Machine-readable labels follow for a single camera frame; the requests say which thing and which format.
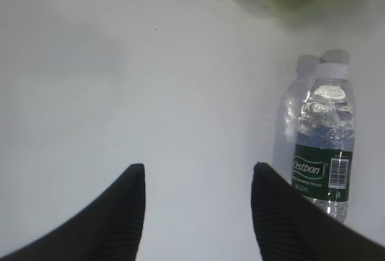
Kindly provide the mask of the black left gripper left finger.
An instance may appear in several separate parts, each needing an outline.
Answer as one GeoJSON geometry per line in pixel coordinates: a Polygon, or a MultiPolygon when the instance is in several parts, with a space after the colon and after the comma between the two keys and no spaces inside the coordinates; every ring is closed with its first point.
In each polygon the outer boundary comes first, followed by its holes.
{"type": "Polygon", "coordinates": [[[143,164],[132,164],[71,219],[3,260],[135,260],[146,211],[143,164]]]}

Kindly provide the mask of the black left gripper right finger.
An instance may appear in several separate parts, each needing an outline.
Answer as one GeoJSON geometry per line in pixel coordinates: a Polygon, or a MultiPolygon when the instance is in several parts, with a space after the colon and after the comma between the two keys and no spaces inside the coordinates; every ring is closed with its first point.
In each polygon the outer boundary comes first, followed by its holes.
{"type": "Polygon", "coordinates": [[[253,169],[251,212],[263,260],[384,260],[384,247],[307,201],[267,163],[253,169]]]}

